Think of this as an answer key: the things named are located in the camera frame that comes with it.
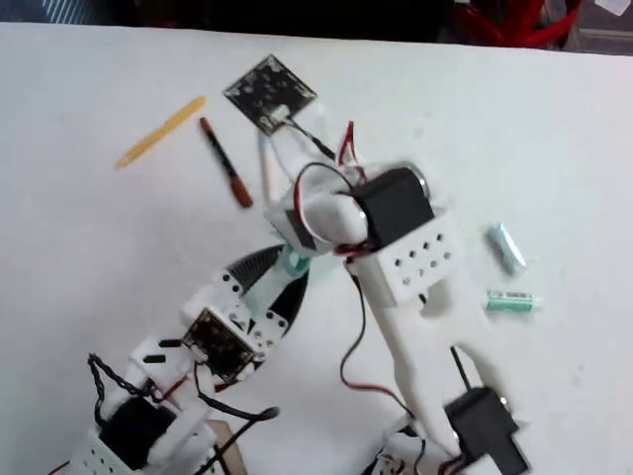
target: black plastic part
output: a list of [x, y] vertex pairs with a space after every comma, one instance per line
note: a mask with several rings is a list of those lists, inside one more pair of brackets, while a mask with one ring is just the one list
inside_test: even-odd
[[367, 216], [372, 250], [380, 250], [434, 218], [417, 175], [394, 168], [348, 193]]
[[158, 342], [158, 346], [161, 348], [179, 348], [182, 345], [180, 339], [162, 339]]
[[278, 107], [288, 107], [289, 117], [292, 117], [317, 95], [270, 54], [228, 87], [225, 97], [261, 132], [270, 136], [283, 126], [272, 117]]
[[164, 363], [167, 361], [167, 356], [164, 354], [149, 354], [145, 358], [142, 359], [143, 363]]
[[149, 450], [174, 419], [176, 416], [166, 408], [154, 408], [143, 398], [132, 398], [106, 421], [99, 438], [131, 470], [139, 470], [147, 464]]
[[528, 472], [529, 465], [512, 439], [518, 425], [495, 391], [473, 388], [444, 409], [467, 465], [487, 454], [501, 475]]
[[255, 352], [233, 333], [209, 309], [189, 328], [183, 339], [186, 346], [197, 346], [207, 356], [207, 365], [225, 383], [232, 383]]

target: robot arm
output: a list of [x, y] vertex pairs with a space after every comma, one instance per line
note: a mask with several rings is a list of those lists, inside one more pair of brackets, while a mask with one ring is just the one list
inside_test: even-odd
[[[316, 187], [306, 203], [308, 227], [292, 218], [274, 221], [289, 216], [288, 209], [271, 214], [273, 225], [307, 255], [357, 249], [347, 268], [387, 342], [416, 422], [448, 453], [461, 452], [465, 465], [488, 455], [503, 475], [527, 472], [514, 442], [518, 425], [497, 394], [514, 399], [513, 381], [497, 367], [503, 361], [497, 338], [459, 266], [462, 249], [451, 210], [431, 206], [424, 176], [401, 164], [352, 189]], [[315, 245], [307, 245], [306, 228], [317, 230], [308, 233]], [[475, 363], [481, 386], [471, 385], [458, 349]], [[447, 374], [453, 359], [458, 367]]]

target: pen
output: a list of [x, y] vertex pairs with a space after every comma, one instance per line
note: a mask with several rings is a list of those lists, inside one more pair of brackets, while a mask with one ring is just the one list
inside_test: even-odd
[[244, 186], [244, 183], [241, 181], [241, 178], [233, 168], [232, 163], [226, 156], [226, 153], [220, 142], [218, 142], [218, 138], [214, 134], [214, 131], [211, 129], [211, 125], [204, 117], [200, 118], [200, 126], [202, 130], [205, 131], [209, 142], [211, 143], [211, 147], [214, 149], [220, 162], [225, 169], [226, 174], [228, 175], [228, 180], [230, 182], [230, 190], [233, 192], [233, 196], [237, 200], [237, 203], [241, 205], [242, 208], [250, 208], [253, 204], [253, 200], [250, 198], [248, 194], [248, 190]]

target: green battery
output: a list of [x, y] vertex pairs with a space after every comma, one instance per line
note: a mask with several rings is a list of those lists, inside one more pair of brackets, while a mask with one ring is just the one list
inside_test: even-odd
[[541, 308], [541, 299], [525, 292], [489, 290], [484, 308], [489, 312], [529, 314]]

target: light blue battery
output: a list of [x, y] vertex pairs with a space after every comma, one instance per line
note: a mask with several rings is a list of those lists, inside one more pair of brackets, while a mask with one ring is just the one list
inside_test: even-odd
[[492, 226], [488, 230], [488, 237], [498, 251], [503, 267], [509, 274], [516, 275], [527, 268], [525, 258], [503, 223]]

